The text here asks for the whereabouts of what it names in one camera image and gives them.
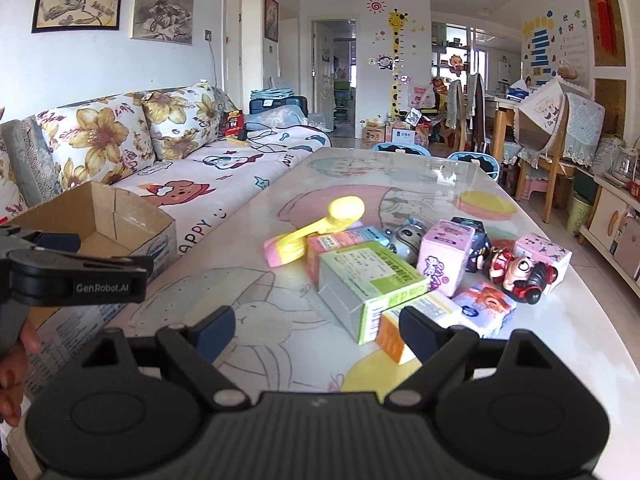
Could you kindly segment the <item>person's left hand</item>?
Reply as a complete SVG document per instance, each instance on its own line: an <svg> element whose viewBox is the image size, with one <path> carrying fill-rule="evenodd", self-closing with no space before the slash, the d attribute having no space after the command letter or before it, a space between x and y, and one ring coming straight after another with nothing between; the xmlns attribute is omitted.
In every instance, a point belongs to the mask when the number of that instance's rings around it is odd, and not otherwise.
<svg viewBox="0 0 640 480"><path fill-rule="evenodd" d="M10 427L16 427L22 418L21 404L27 377L28 357L39 353L40 349L41 341L35 325L26 320L17 343L1 360L1 418Z"/></svg>

